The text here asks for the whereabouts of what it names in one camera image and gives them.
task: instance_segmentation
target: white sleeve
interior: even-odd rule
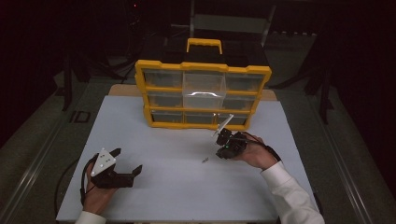
[[[275,197],[276,211],[282,224],[324,223],[323,216],[312,204],[309,194],[298,184],[280,161],[261,172]]]
[[[104,217],[100,217],[94,213],[84,212],[82,211],[79,215],[76,224],[105,224],[106,219]]]

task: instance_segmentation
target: human hand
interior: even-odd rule
[[[87,168],[87,192],[85,194],[85,201],[83,211],[101,215],[106,209],[108,203],[113,197],[117,189],[99,189],[91,182],[91,172],[93,162]]]
[[[243,133],[243,135],[246,136],[248,140],[264,143],[262,139],[256,135],[250,136],[246,133]],[[247,147],[242,154],[234,157],[233,160],[245,161],[247,164],[253,167],[262,168],[263,170],[266,170],[277,163],[275,157],[267,149],[254,143],[247,143]]]

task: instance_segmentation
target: storage compartment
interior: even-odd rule
[[[256,100],[256,96],[226,95],[222,105],[223,109],[250,110]]]
[[[150,113],[153,122],[181,123],[183,120],[183,113],[180,111],[151,110]]]
[[[148,91],[148,103],[151,106],[182,107],[183,96],[177,91]]]
[[[213,124],[215,119],[214,113],[197,113],[197,112],[185,112],[184,116],[187,123],[198,123],[198,124]]]
[[[221,124],[224,120],[230,117],[230,114],[219,114],[218,123]],[[248,114],[233,114],[233,118],[228,122],[229,125],[244,125],[248,119]]]
[[[227,90],[229,91],[258,91],[264,79],[264,75],[227,73],[225,78]]]
[[[163,69],[143,69],[146,84],[154,87],[181,88],[182,71]]]
[[[183,106],[185,108],[220,109],[225,94],[223,73],[187,71],[183,74]]]

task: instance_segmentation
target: person's left hand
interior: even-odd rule
[[[117,189],[99,189],[91,182],[91,172],[93,162],[87,168],[87,193],[85,194],[85,201],[83,211],[101,215],[106,209],[108,203],[113,197]]]

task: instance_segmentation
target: person's arm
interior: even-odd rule
[[[247,135],[247,139],[263,143],[260,137],[254,135]],[[282,224],[324,223],[323,216],[312,204],[309,194],[286,171],[282,161],[276,161],[264,147],[248,143],[245,151],[234,160],[245,161],[262,169],[261,175],[275,197],[276,211]]]
[[[108,203],[117,189],[99,189],[91,182],[93,163],[87,168],[87,192],[84,206],[76,224],[105,224],[106,219],[100,215],[105,211]]]

